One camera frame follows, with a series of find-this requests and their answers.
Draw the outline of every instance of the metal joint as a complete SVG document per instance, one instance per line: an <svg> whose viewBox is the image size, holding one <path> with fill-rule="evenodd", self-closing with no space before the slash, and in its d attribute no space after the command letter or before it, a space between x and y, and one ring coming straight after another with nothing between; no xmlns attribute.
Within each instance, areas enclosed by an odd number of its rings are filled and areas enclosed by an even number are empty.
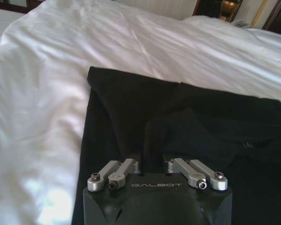
<svg viewBox="0 0 281 225"><path fill-rule="evenodd" d="M194 170L181 158L175 158L168 162L169 173L182 173L188 180L188 184L193 188L204 190L207 188L204 174Z"/></svg>

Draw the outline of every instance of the white duvet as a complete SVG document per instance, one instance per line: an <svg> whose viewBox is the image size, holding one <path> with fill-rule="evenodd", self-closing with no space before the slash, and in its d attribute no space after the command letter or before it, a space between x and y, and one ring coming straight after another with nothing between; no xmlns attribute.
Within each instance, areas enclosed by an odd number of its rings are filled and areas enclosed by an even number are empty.
<svg viewBox="0 0 281 225"><path fill-rule="evenodd" d="M279 35L47 0L0 41L0 225L70 224L90 66L281 101Z"/></svg>

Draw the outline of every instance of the wooden furniture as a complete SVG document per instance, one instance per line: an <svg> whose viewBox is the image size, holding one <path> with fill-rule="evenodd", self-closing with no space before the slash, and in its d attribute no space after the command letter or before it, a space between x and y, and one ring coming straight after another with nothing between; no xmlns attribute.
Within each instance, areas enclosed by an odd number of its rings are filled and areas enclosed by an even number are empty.
<svg viewBox="0 0 281 225"><path fill-rule="evenodd" d="M26 0L26 7L17 6L9 3L9 0L2 0L0 2L0 9L18 12L18 13L28 13L34 8L38 7L45 0Z"/></svg>
<svg viewBox="0 0 281 225"><path fill-rule="evenodd" d="M278 0L263 29L281 34L281 0Z"/></svg>
<svg viewBox="0 0 281 225"><path fill-rule="evenodd" d="M38 7L43 1L45 0L26 0L27 8L33 10L34 8Z"/></svg>
<svg viewBox="0 0 281 225"><path fill-rule="evenodd" d="M233 4L232 7L227 7L223 2ZM193 15L206 15L209 17L225 17L226 21L232 22L238 12L243 0L198 0Z"/></svg>
<svg viewBox="0 0 281 225"><path fill-rule="evenodd" d="M28 13L29 9L22 6L12 5L9 3L9 0L3 0L3 2L0 2L0 9L18 12L18 13Z"/></svg>

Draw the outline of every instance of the black screw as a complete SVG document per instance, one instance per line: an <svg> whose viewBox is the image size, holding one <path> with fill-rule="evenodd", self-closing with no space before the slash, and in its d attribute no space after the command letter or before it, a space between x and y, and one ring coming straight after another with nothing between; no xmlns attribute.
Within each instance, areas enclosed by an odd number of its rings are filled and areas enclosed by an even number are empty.
<svg viewBox="0 0 281 225"><path fill-rule="evenodd" d="M110 190L115 190L118 188L118 183L114 180L110 181L108 184Z"/></svg>
<svg viewBox="0 0 281 225"><path fill-rule="evenodd" d="M93 173L90 178L91 178L92 181L98 181L98 180L100 180L100 174L99 173Z"/></svg>

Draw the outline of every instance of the black fabric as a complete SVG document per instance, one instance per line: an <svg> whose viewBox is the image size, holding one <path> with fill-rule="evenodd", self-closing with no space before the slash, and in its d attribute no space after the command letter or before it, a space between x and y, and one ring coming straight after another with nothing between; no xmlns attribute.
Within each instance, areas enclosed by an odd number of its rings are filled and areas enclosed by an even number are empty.
<svg viewBox="0 0 281 225"><path fill-rule="evenodd" d="M82 190L110 160L142 155L142 171L164 172L164 153L224 171L233 223L281 224L281 103L110 69L90 68L73 224Z"/></svg>

